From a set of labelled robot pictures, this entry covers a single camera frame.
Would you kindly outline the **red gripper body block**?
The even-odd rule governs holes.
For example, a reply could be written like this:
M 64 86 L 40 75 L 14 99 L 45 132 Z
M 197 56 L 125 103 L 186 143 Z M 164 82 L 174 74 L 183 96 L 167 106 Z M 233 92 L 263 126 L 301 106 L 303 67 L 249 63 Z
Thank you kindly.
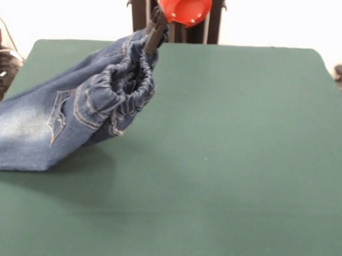
M 209 14 L 212 0 L 158 0 L 169 23 L 176 22 L 192 27 Z

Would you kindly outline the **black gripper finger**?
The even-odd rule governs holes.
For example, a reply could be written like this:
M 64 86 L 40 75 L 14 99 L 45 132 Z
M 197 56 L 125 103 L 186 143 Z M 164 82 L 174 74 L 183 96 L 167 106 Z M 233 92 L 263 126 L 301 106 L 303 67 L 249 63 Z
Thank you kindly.
M 165 21 L 157 24 L 153 28 L 151 33 L 151 52 L 154 52 L 163 42 L 167 41 L 168 31 L 168 23 Z
M 160 6 L 154 8 L 151 19 L 147 23 L 145 34 L 147 39 L 143 51 L 147 54 L 152 54 L 162 39 L 164 32 L 164 14 Z

